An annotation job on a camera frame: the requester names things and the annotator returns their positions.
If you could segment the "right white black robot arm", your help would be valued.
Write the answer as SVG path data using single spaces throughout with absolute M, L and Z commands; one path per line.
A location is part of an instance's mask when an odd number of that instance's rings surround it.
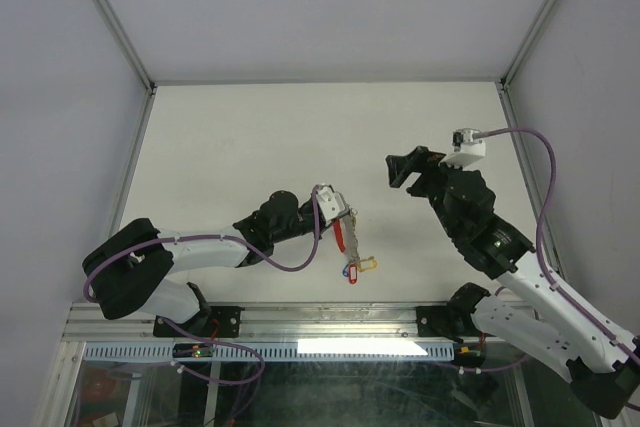
M 531 317 L 486 289 L 467 283 L 447 303 L 452 330 L 476 328 L 546 365 L 592 412 L 616 418 L 639 387 L 639 338 L 591 305 L 563 278 L 544 271 L 532 242 L 494 211 L 495 193 L 477 170 L 418 146 L 389 155 L 388 183 L 425 198 L 447 237 L 475 270 L 497 281 L 537 312 Z

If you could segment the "yellow key tag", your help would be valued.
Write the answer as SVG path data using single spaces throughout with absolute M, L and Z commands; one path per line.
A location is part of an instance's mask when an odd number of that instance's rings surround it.
M 366 259 L 361 259 L 357 265 L 357 268 L 360 272 L 366 272 L 370 270 L 374 270 L 378 267 L 378 262 L 374 257 L 369 257 Z

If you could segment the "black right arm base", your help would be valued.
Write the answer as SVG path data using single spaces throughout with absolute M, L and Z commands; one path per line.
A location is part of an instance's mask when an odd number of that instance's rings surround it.
M 443 337 L 462 343 L 467 338 L 481 337 L 481 332 L 469 319 L 444 304 L 417 306 L 415 314 L 417 335 L 420 338 Z

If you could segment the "red key tag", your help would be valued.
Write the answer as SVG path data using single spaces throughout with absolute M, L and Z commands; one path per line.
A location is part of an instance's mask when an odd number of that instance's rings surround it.
M 358 281 L 358 267 L 356 264 L 350 264 L 347 267 L 347 279 L 351 285 L 354 285 Z

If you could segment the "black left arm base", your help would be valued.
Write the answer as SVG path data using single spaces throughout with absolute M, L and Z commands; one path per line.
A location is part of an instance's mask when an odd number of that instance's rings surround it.
M 210 305 L 209 311 L 197 314 L 179 327 L 198 337 L 216 339 L 237 338 L 239 336 L 241 314 L 244 309 L 234 305 Z

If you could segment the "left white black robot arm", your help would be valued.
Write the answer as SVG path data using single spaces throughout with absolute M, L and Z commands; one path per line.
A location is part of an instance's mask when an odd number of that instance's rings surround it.
M 349 212 L 343 195 L 321 184 L 304 203 L 289 191 L 276 191 L 244 219 L 211 233 L 160 229 L 150 219 L 138 218 L 83 260 L 83 295 L 98 304 L 108 320 L 143 312 L 166 317 L 184 333 L 198 335 L 210 320 L 206 298 L 195 284 L 176 283 L 170 275 L 261 262 L 288 273 L 303 270 L 306 262 L 285 266 L 273 260 L 276 245 L 305 235 L 318 242 Z

